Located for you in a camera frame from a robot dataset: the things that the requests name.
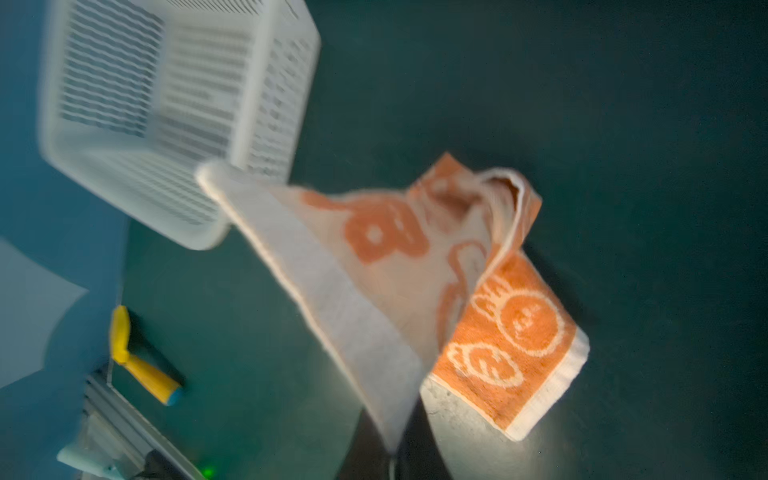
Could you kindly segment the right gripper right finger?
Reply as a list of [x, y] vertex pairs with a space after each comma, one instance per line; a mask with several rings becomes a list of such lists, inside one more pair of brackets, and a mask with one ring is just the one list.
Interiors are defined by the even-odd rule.
[[452, 478], [437, 446], [423, 401], [412, 412], [395, 460], [396, 479]]

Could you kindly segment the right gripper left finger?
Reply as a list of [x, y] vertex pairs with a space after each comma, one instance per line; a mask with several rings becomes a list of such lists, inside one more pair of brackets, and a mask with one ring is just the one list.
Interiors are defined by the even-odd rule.
[[367, 413], [361, 413], [348, 452], [336, 474], [339, 480], [386, 480], [391, 455]]

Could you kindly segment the orange white patterned towel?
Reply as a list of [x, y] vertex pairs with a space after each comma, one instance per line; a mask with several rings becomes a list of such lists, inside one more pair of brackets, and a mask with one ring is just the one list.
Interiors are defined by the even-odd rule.
[[519, 172], [450, 155], [404, 191], [327, 196], [220, 161], [196, 172], [297, 304], [383, 444], [426, 379], [524, 439], [585, 364], [589, 340], [523, 245], [541, 207]]

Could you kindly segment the white perforated plastic basket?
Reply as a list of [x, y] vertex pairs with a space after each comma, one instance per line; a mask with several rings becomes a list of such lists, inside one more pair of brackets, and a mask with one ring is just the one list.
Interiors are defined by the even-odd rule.
[[229, 223], [196, 170], [290, 177], [321, 37], [303, 1], [52, 1], [43, 158], [166, 238], [207, 250]]

